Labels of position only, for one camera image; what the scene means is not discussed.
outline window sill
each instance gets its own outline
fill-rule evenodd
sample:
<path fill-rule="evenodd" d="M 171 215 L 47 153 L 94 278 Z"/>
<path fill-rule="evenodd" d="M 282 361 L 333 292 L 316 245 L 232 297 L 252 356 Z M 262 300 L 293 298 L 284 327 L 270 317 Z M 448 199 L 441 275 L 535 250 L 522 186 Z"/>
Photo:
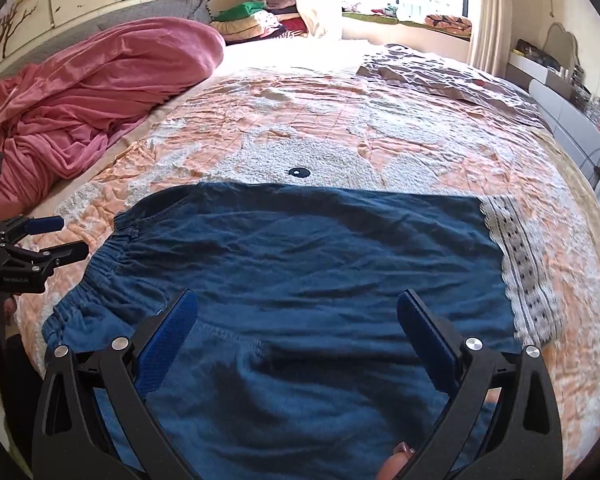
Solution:
<path fill-rule="evenodd" d="M 460 36 L 459 34 L 453 34 L 451 32 L 447 32 L 442 28 L 431 27 L 425 23 L 417 23 L 417 22 L 401 22 L 397 18 L 391 18 L 389 16 L 380 16 L 379 14 L 361 14 L 359 12 L 343 12 L 344 18 L 353 18 L 354 20 L 361 20 L 362 22 L 372 22 L 372 23 L 382 23 L 384 25 L 404 25 L 406 27 L 415 27 L 415 28 L 426 28 L 428 30 L 432 30 L 433 32 L 438 32 L 440 34 L 444 34 L 445 36 L 451 36 L 452 38 L 458 38 L 458 40 L 469 41 L 471 39 L 470 36 Z"/>

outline skin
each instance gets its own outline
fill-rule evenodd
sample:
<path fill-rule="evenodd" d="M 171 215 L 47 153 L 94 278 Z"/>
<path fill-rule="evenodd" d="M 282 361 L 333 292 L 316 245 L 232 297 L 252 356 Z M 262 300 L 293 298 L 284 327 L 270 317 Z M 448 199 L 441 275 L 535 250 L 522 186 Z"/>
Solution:
<path fill-rule="evenodd" d="M 395 448 L 394 454 L 382 464 L 380 471 L 376 475 L 376 480 L 393 480 L 412 456 L 413 450 L 401 442 Z"/>
<path fill-rule="evenodd" d="M 2 309 L 4 310 L 4 320 L 9 324 L 16 313 L 16 301 L 13 298 L 8 298 L 2 304 Z"/>

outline stack of clothes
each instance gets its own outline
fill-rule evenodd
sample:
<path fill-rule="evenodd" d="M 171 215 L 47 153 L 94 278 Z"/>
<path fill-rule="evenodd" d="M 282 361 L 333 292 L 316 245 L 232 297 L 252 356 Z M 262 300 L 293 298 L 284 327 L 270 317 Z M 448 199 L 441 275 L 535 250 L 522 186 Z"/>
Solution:
<path fill-rule="evenodd" d="M 468 18 L 462 16 L 447 16 L 446 14 L 429 14 L 424 22 L 435 28 L 442 28 L 445 32 L 470 38 L 472 23 Z"/>
<path fill-rule="evenodd" d="M 211 26 L 227 45 L 306 35 L 296 0 L 244 2 L 218 14 Z"/>
<path fill-rule="evenodd" d="M 274 14 L 286 28 L 286 36 L 306 36 L 307 28 L 298 13 L 296 0 L 265 0 L 264 8 Z"/>

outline white lace border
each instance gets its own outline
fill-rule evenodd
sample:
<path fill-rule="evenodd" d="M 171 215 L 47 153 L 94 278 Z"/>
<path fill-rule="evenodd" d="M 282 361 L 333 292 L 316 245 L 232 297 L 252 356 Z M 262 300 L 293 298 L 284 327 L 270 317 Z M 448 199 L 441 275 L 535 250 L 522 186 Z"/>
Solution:
<path fill-rule="evenodd" d="M 562 335 L 564 314 L 542 259 L 539 229 L 524 218 L 512 197 L 479 198 L 491 240 L 504 255 L 502 279 L 511 301 L 515 337 L 523 345 L 543 346 Z"/>

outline metal screw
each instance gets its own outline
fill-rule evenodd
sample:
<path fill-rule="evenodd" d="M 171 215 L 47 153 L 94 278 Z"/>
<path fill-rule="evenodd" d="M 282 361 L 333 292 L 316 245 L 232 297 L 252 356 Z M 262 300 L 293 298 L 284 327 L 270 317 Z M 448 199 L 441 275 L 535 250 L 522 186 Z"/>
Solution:
<path fill-rule="evenodd" d="M 56 357 L 64 357 L 69 353 L 69 347 L 67 345 L 60 345 L 58 348 L 54 350 L 54 355 Z"/>
<path fill-rule="evenodd" d="M 473 350 L 474 352 L 482 350 L 482 341 L 480 341 L 478 338 L 470 337 L 464 342 L 464 344 L 469 350 Z"/>
<path fill-rule="evenodd" d="M 529 357 L 533 357 L 534 359 L 536 357 L 540 357 L 540 351 L 535 346 L 528 346 L 528 347 L 526 347 L 526 354 Z"/>
<path fill-rule="evenodd" d="M 117 337 L 111 343 L 111 348 L 114 350 L 124 350 L 129 345 L 129 339 L 126 337 Z"/>

